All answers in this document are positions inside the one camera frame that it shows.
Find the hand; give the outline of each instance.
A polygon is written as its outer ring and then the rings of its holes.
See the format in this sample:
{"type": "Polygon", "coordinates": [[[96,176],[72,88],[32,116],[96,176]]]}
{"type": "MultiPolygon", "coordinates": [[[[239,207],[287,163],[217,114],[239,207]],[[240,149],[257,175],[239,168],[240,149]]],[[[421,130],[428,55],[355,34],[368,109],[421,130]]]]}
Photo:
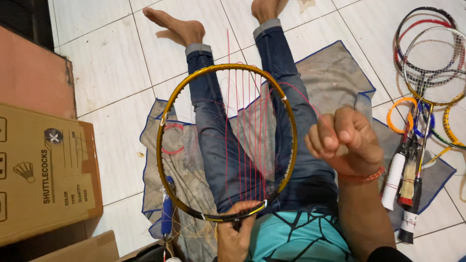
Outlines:
{"type": "MultiPolygon", "coordinates": [[[[237,214],[241,210],[253,208],[260,201],[243,201],[236,202],[225,214],[237,214]]],[[[253,229],[256,214],[253,214],[241,221],[240,231],[233,229],[232,222],[219,223],[218,231],[218,250],[217,256],[219,262],[237,262],[244,261],[249,251],[249,242],[251,239],[251,230],[253,229]]]]}
{"type": "Polygon", "coordinates": [[[324,159],[345,175],[373,175],[384,159],[366,116],[350,107],[338,109],[335,115],[323,115],[318,124],[311,126],[304,141],[315,158],[324,159]]]}

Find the shuttlecock icon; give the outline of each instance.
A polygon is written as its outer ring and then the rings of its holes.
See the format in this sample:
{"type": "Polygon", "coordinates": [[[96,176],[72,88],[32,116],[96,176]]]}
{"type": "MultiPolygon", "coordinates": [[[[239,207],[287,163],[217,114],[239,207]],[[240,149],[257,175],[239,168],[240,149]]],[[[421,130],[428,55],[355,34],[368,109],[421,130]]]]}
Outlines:
{"type": "Polygon", "coordinates": [[[13,171],[24,177],[24,179],[26,179],[29,183],[35,181],[34,170],[32,168],[32,163],[30,162],[22,162],[21,164],[18,164],[17,166],[13,167],[13,171]]]}

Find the brown wall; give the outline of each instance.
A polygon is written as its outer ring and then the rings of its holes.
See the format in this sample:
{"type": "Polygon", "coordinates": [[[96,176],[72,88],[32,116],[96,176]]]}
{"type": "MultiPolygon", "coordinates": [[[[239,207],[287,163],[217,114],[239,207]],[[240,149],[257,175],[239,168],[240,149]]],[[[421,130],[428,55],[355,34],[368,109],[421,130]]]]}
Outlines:
{"type": "Polygon", "coordinates": [[[71,62],[0,27],[0,103],[76,119],[71,62]]]}

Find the leg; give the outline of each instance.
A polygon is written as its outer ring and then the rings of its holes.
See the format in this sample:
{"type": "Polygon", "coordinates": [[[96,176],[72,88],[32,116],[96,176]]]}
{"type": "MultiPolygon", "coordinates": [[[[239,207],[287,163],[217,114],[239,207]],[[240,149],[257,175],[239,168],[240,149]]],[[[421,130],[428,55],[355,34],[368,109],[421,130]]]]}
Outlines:
{"type": "MultiPolygon", "coordinates": [[[[181,38],[181,42],[186,46],[189,74],[214,64],[210,46],[202,44],[205,32],[201,23],[180,21],[163,11],[150,8],[145,8],[143,12],[151,21],[168,28],[181,38]]],[[[246,183],[260,189],[261,174],[233,134],[230,121],[226,117],[217,74],[210,73],[198,77],[189,87],[196,113],[198,141],[206,180],[214,196],[217,212],[224,213],[235,202],[241,200],[259,199],[259,190],[251,196],[247,190],[249,188],[240,187],[246,183]]]]}
{"type": "MultiPolygon", "coordinates": [[[[304,144],[304,136],[317,116],[308,103],[306,87],[296,69],[291,50],[276,18],[280,0],[254,0],[253,15],[260,26],[254,31],[256,45],[262,59],[262,68],[280,84],[295,116],[298,152],[294,171],[287,186],[280,194],[281,210],[298,210],[316,206],[336,207],[338,189],[334,182],[334,170],[323,160],[315,159],[304,144]]],[[[273,95],[277,127],[275,132],[276,181],[280,181],[286,170],[291,152],[291,134],[287,113],[277,95],[273,95]]]]}

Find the shuttlecock box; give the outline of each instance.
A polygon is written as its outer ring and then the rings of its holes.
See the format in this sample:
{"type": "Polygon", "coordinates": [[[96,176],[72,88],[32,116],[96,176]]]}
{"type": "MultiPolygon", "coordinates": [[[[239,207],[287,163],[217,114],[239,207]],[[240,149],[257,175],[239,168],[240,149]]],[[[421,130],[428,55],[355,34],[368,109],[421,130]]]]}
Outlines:
{"type": "Polygon", "coordinates": [[[92,124],[0,103],[0,246],[102,211],[92,124]]]}

